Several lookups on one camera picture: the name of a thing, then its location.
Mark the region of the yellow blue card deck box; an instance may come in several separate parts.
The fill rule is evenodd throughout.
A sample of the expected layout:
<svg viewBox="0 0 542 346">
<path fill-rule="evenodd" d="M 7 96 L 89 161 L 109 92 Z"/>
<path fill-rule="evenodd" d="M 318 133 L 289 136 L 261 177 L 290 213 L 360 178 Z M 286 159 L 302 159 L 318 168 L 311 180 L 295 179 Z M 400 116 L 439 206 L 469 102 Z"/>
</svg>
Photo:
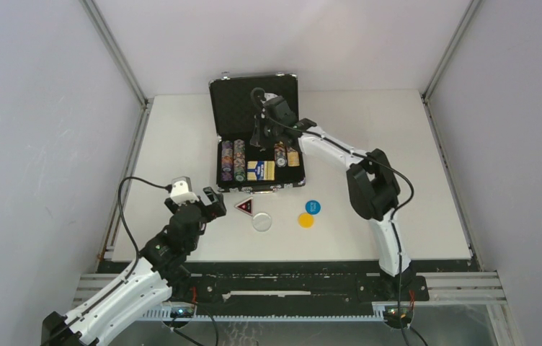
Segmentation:
<svg viewBox="0 0 542 346">
<path fill-rule="evenodd" d="M 248 161 L 246 163 L 246 180 L 249 182 L 275 180 L 274 161 Z"/>
</svg>

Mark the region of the white dealer button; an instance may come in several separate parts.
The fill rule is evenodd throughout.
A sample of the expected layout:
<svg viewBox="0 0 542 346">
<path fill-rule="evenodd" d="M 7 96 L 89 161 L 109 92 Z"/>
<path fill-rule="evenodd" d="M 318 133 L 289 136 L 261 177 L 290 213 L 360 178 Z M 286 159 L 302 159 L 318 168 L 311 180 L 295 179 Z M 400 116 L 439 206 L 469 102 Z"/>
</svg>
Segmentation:
<svg viewBox="0 0 542 346">
<path fill-rule="evenodd" d="M 272 217 L 268 213 L 257 213 L 252 217 L 252 227 L 258 232 L 269 231 L 272 227 Z"/>
</svg>

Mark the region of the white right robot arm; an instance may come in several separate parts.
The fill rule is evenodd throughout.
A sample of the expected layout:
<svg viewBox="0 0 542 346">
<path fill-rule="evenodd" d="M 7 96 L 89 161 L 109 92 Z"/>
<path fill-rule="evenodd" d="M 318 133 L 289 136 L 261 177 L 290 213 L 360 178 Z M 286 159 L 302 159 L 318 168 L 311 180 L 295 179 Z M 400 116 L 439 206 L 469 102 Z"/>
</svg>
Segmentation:
<svg viewBox="0 0 542 346">
<path fill-rule="evenodd" d="M 411 288 L 403 274 L 410 258 L 402 245 L 396 214 L 399 202 L 399 179 L 405 176 L 391 167 L 380 149 L 370 152 L 356 149 L 329 135 L 314 121 L 300 119 L 288 101 L 276 94 L 255 88 L 250 95 L 257 110 L 250 143 L 259 148 L 273 148 L 283 143 L 304 156 L 316 156 L 345 171 L 352 209 L 369 221 L 373 230 L 379 265 L 387 276 L 382 290 L 392 300 L 402 299 Z"/>
</svg>

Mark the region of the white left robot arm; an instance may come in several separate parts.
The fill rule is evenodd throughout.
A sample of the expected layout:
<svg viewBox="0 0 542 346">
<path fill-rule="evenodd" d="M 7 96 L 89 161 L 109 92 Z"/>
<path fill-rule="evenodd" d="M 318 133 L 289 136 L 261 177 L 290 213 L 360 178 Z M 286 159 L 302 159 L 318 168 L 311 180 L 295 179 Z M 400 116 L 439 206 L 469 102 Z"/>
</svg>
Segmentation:
<svg viewBox="0 0 542 346">
<path fill-rule="evenodd" d="M 180 192 L 173 184 L 166 205 L 172 217 L 108 285 L 65 314 L 43 320 L 41 345 L 108 345 L 148 310 L 191 289 L 184 266 L 208 223 L 226 215 L 223 195 L 211 187 L 203 195 Z"/>
</svg>

